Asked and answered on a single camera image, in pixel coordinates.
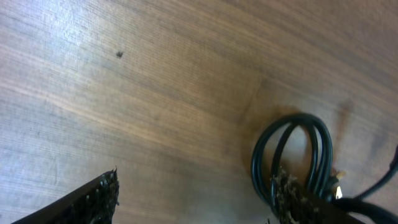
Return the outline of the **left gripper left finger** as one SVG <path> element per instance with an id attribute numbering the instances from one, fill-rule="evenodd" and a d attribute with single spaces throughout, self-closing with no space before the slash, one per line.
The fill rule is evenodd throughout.
<path id="1" fill-rule="evenodd" d="M 13 224 L 112 224 L 118 196 L 118 174 L 113 169 Z"/>

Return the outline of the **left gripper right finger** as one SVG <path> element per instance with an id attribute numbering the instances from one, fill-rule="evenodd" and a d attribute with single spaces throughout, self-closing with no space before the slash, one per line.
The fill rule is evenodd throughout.
<path id="1" fill-rule="evenodd" d="M 281 171 L 271 180 L 273 206 L 281 224 L 362 224 L 307 192 L 292 175 Z"/>

